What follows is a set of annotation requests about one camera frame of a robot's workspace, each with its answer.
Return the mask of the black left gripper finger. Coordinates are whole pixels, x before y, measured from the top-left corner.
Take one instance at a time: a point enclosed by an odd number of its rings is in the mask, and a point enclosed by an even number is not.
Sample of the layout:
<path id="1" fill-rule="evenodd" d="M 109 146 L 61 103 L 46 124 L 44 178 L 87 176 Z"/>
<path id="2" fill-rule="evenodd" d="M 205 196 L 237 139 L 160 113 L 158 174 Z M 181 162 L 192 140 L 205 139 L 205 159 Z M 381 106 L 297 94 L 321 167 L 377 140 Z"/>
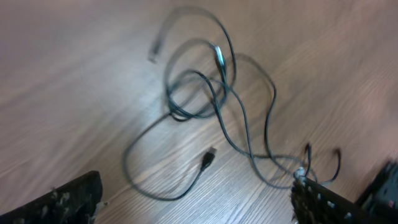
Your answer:
<path id="1" fill-rule="evenodd" d="M 89 171 L 49 193 L 1 215 L 1 224 L 93 224 L 103 186 L 98 171 Z"/>

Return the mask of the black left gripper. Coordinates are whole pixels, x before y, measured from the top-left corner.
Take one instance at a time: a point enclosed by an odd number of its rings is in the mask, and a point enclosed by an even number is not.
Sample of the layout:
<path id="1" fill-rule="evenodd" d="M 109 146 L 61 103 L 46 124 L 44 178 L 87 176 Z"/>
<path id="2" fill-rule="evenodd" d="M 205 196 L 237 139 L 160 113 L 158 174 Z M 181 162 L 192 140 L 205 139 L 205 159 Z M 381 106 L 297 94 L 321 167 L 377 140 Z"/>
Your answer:
<path id="1" fill-rule="evenodd" d="M 355 204 L 306 178 L 294 180 L 290 195 L 298 224 L 391 224 L 397 218 L 397 161 L 389 161 Z"/>

